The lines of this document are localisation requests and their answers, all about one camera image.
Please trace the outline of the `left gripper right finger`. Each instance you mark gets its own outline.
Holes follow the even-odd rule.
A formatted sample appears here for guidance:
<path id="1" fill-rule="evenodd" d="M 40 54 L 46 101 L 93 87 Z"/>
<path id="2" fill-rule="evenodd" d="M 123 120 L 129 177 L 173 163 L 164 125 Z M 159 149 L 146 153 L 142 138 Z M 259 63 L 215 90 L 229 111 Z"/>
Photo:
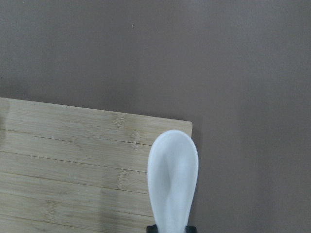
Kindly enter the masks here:
<path id="1" fill-rule="evenodd" d="M 186 226 L 185 233 L 197 233 L 197 228 L 195 226 Z"/>

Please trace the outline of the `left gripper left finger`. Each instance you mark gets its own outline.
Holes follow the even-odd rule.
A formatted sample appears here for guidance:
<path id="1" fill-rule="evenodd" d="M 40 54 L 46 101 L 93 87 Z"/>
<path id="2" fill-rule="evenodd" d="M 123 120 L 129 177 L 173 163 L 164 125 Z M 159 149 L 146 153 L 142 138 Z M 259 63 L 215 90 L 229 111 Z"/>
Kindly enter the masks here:
<path id="1" fill-rule="evenodd" d="M 146 233 L 158 233 L 158 228 L 156 225 L 150 225 L 146 227 Z"/>

